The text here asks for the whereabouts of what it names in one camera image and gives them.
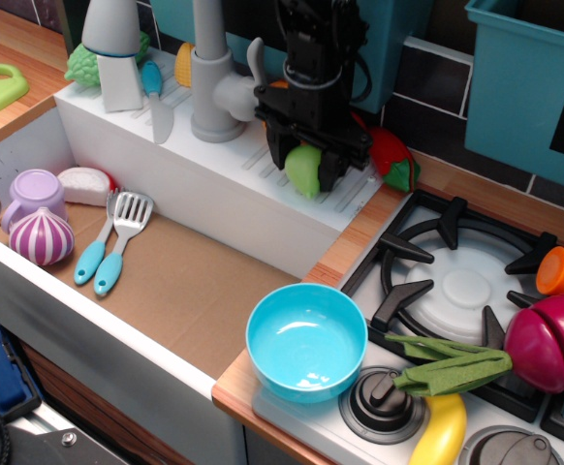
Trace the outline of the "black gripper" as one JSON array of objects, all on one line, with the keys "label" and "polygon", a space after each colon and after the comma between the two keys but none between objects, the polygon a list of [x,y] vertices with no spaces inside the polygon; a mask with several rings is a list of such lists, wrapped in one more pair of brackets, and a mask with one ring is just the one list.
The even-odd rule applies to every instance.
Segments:
[{"label": "black gripper", "polygon": [[371,136],[352,117],[355,69],[366,75],[362,58],[343,62],[331,79],[318,82],[283,67],[289,84],[288,112],[285,118],[266,122],[266,140],[273,164],[285,168],[290,152],[305,141],[323,150],[318,167],[321,192],[331,192],[349,168],[363,170],[369,163]]}]

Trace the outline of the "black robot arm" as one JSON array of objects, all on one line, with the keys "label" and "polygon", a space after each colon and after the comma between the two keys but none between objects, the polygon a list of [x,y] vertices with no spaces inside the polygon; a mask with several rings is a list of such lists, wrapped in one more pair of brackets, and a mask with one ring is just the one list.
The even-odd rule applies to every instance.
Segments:
[{"label": "black robot arm", "polygon": [[283,170],[292,150],[304,142],[321,151],[316,179],[333,189],[348,168],[368,165],[372,137],[353,116],[355,65],[368,24],[355,1],[276,1],[286,42],[283,79],[287,86],[259,84],[256,116],[265,123],[273,164]]}]

